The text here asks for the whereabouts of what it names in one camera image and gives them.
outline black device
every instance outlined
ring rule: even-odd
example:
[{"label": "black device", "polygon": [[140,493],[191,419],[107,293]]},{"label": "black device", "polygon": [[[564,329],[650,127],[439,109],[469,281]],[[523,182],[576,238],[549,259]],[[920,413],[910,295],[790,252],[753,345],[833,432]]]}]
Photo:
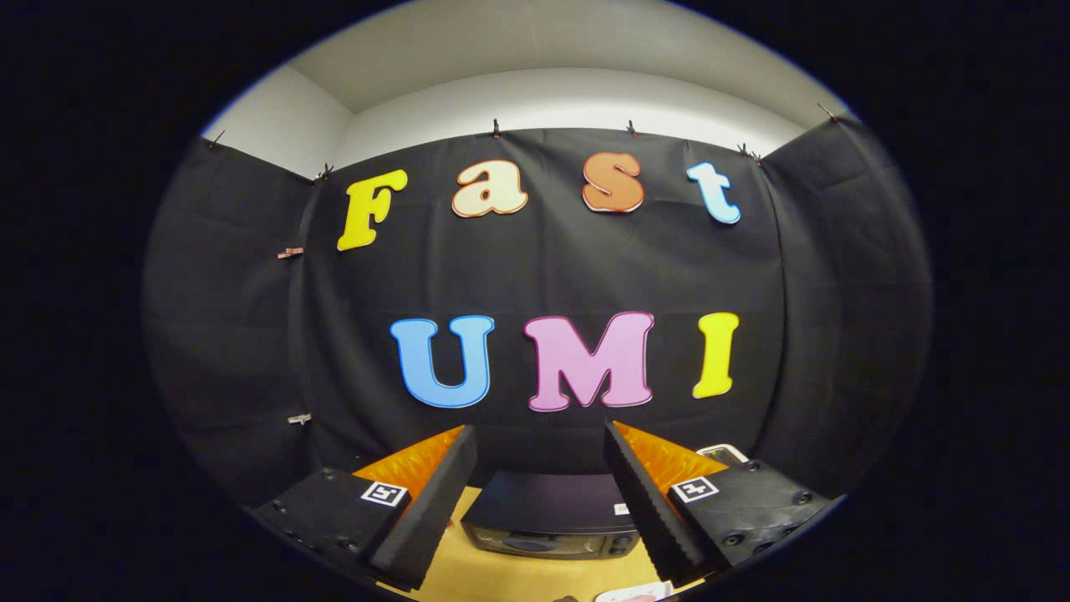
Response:
[{"label": "black device", "polygon": [[357,561],[383,542],[411,500],[404,488],[324,468],[253,514],[294,545],[364,574]]},{"label": "black device", "polygon": [[499,470],[461,526],[480,550],[537,558],[620,558],[639,541],[612,475]]},{"label": "black device", "polygon": [[714,572],[768,550],[828,505],[755,460],[677,483],[669,499],[707,552]]}]

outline white wall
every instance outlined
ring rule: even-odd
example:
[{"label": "white wall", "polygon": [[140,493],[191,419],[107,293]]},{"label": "white wall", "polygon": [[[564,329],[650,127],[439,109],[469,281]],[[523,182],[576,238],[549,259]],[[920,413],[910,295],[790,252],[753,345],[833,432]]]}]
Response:
[{"label": "white wall", "polygon": [[220,144],[315,177],[331,161],[352,117],[334,96],[284,65],[239,96],[201,135],[214,140],[226,129]]},{"label": "white wall", "polygon": [[290,66],[236,98],[202,135],[315,177],[432,140],[532,127],[624,129],[766,155],[802,133],[767,109],[693,83],[626,71],[532,68],[458,79],[353,114]]},{"label": "white wall", "polygon": [[605,127],[689,138],[765,155],[802,127],[735,96],[656,75],[532,68],[479,75],[399,96],[350,119],[332,161],[467,134],[531,127]]}]

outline white ceiling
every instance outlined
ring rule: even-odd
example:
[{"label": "white ceiling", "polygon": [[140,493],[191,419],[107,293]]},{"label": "white ceiling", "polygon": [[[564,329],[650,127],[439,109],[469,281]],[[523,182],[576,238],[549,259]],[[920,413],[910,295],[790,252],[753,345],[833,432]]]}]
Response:
[{"label": "white ceiling", "polygon": [[780,56],[660,0],[416,0],[294,58],[354,113],[475,75],[595,67],[660,75],[732,94],[810,128],[845,107]]}]

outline yellow letter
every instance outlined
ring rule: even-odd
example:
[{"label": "yellow letter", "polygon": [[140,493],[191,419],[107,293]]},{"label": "yellow letter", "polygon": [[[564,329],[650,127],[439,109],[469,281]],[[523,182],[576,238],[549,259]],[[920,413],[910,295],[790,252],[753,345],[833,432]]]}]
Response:
[{"label": "yellow letter", "polygon": [[739,317],[728,312],[707,314],[699,321],[699,330],[706,336],[706,356],[702,360],[702,379],[691,392],[696,400],[723,396],[732,388],[729,360],[732,334],[738,326]]},{"label": "yellow letter", "polygon": [[368,227],[368,216],[373,216],[376,222],[381,223],[386,218],[386,212],[391,210],[391,190],[379,190],[379,194],[373,195],[376,188],[386,186],[400,190],[408,183],[409,175],[404,170],[396,169],[350,184],[346,188],[346,194],[349,195],[346,230],[338,238],[338,250],[366,246],[376,240],[376,231]]},{"label": "yellow letter", "polygon": [[[487,179],[476,182],[484,173]],[[476,163],[457,175],[457,183],[468,184],[454,195],[454,213],[461,217],[478,217],[490,211],[516,213],[528,202],[528,194],[520,189],[520,169],[511,160]]]}]

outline orange letter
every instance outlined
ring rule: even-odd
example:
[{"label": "orange letter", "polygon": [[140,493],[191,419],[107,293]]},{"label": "orange letter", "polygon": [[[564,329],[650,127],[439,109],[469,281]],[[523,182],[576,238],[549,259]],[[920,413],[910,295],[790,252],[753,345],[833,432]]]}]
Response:
[{"label": "orange letter", "polygon": [[[484,173],[487,179],[476,182]],[[528,195],[520,189],[520,169],[510,160],[476,163],[457,175],[457,183],[468,184],[454,195],[454,213],[461,217],[478,217],[490,211],[516,213],[528,202]]]},{"label": "orange letter", "polygon": [[591,155],[583,164],[583,176],[590,182],[583,186],[583,202],[592,211],[635,211],[643,202],[643,185],[635,175],[639,161],[630,154]]}]

